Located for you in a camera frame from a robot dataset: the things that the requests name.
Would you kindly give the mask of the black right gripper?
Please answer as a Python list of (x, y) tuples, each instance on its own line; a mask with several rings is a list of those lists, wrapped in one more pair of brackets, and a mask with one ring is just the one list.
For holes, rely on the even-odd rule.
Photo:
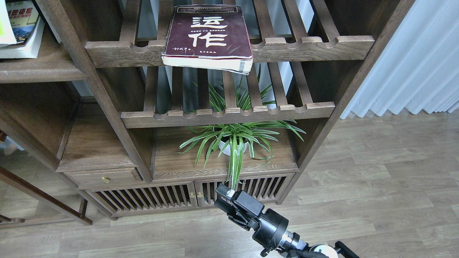
[(272, 209), (262, 212), (264, 204), (244, 191), (228, 188), (224, 183), (217, 186), (216, 194), (218, 199), (214, 202), (215, 206), (243, 229), (253, 229), (252, 238), (264, 247), (263, 252), (281, 249), (282, 238), (288, 226), (285, 217)]

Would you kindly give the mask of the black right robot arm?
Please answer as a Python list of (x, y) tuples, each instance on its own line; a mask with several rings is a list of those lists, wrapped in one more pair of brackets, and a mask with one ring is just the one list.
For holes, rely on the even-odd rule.
[(245, 191), (234, 191), (223, 183), (218, 185), (216, 193), (221, 198), (215, 206), (223, 210), (228, 219), (243, 229), (254, 229), (252, 238), (263, 246), (260, 255), (265, 257), (271, 251), (277, 251), (284, 258), (357, 258), (344, 243), (337, 241), (335, 246), (317, 244), (309, 246), (300, 240), (300, 235), (287, 230), (288, 219), (272, 209), (262, 212), (264, 204)]

